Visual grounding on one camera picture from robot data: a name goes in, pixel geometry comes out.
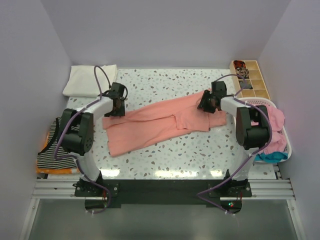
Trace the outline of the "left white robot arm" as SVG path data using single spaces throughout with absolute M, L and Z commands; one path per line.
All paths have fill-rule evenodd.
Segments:
M 102 117 L 123 117 L 127 96 L 127 87 L 114 82 L 94 101 L 77 109 L 66 108 L 62 112 L 56 147 L 63 147 L 66 156 L 73 158 L 81 179 L 87 181 L 85 189 L 92 196 L 99 196 L 104 190 L 104 184 L 98 180 L 101 172 L 91 152 L 94 124 Z

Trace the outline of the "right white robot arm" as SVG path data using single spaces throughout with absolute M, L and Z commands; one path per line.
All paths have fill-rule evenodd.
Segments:
M 233 197 L 241 190 L 238 181 L 248 179 L 256 155 L 271 142 L 272 127 L 267 107 L 227 94 L 224 81 L 214 81 L 211 89 L 203 92 L 197 108 L 210 114 L 224 111 L 235 118 L 235 138 L 239 147 L 236 160 L 226 174 L 228 181 L 222 185 L 223 192 Z

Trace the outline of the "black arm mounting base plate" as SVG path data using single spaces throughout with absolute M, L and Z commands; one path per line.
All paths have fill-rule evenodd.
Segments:
M 252 197 L 247 180 L 124 180 L 99 179 L 100 188 L 80 179 L 73 184 L 75 197 L 84 197 L 85 208 L 121 208 L 122 205 L 222 205 L 227 210 L 240 210 L 242 198 Z

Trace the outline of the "salmon pink t shirt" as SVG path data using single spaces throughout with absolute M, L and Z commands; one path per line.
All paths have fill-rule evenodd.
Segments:
M 112 157 L 187 135 L 208 132 L 227 123 L 226 113 L 204 112 L 197 108 L 202 92 L 156 102 L 122 117 L 104 117 L 102 127 Z

